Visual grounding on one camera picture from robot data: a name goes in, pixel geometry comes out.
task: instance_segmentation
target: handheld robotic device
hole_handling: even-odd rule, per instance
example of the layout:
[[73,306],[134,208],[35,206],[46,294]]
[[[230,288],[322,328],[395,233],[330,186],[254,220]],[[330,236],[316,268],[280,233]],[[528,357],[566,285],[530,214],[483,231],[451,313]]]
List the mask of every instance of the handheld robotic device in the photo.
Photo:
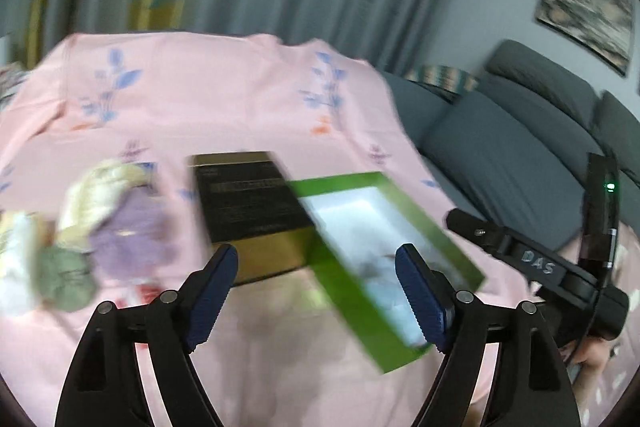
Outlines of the handheld robotic device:
[[[618,231],[618,168],[591,155],[583,204],[580,259],[569,263],[506,227],[454,209],[450,230],[539,282],[544,303],[516,309],[490,306],[455,291],[430,270],[413,245],[396,252],[396,273],[425,339],[444,361],[412,427],[462,424],[486,344],[499,343],[482,425],[579,427],[580,418],[559,351],[587,335],[613,339],[628,312],[628,297],[610,284]],[[222,427],[190,353],[209,337],[238,270],[231,245],[218,248],[204,269],[177,291],[145,306],[98,305],[65,380],[56,427],[152,427],[135,343],[148,344],[159,390],[174,427]]]

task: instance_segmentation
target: black and gold box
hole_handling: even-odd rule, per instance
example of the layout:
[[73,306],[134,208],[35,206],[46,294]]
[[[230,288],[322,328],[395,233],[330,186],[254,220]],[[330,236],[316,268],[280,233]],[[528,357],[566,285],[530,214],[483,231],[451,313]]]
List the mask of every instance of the black and gold box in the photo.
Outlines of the black and gold box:
[[236,284],[305,266],[316,231],[268,153],[197,155],[191,165],[213,251],[238,250]]

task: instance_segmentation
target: pile of socks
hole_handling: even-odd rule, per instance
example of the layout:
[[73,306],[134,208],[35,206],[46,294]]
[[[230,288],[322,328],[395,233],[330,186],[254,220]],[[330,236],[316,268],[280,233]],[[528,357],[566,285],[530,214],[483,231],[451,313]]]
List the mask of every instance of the pile of socks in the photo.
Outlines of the pile of socks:
[[138,165],[100,163],[67,191],[53,234],[37,213],[1,214],[0,315],[41,304],[65,312],[86,307],[97,292],[94,267],[125,285],[124,305],[159,293],[153,274],[173,250],[164,203],[150,181]]

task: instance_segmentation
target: blue gripper pad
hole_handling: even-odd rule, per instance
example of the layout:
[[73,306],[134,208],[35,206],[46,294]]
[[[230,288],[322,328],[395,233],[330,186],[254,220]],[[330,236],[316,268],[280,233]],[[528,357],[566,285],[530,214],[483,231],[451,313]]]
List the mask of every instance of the blue gripper pad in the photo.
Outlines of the blue gripper pad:
[[[415,252],[413,257],[409,254],[409,249]],[[418,269],[416,263],[422,263],[428,271],[427,276],[431,275],[428,282]],[[438,351],[447,349],[447,311],[445,307],[438,302],[430,287],[431,284],[438,284],[433,278],[433,274],[429,267],[422,260],[413,245],[403,245],[396,251],[396,275],[402,285],[404,294],[411,304],[415,318],[420,325],[422,334],[428,343],[434,344]]]
[[191,309],[189,330],[183,338],[189,353],[192,353],[198,344],[205,343],[209,338],[238,273],[236,248],[228,245],[221,254],[222,258],[216,264],[209,276],[209,281]]

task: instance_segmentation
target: pink tablecloth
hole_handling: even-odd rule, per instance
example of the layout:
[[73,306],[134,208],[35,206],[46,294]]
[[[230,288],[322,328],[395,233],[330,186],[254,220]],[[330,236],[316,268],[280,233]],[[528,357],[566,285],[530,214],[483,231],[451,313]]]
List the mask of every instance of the pink tablecloth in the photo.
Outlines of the pink tablecloth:
[[[158,272],[178,287],[202,267],[186,167],[194,153],[268,150],[293,179],[382,170],[441,222],[453,207],[404,135],[383,79],[321,41],[281,45],[192,34],[71,36],[33,71],[0,114],[0,206],[55,219],[65,190],[100,160],[158,164],[179,252]],[[457,237],[487,279],[479,296],[515,306],[523,277]],[[0,372],[39,427],[52,426],[79,336],[95,305],[124,289],[102,280],[87,309],[38,309],[0,319]],[[156,425],[169,425],[145,350],[143,381]],[[387,375],[319,298],[307,271],[231,291],[193,360],[229,426],[407,426],[440,357]],[[490,386],[488,348],[475,397]]]

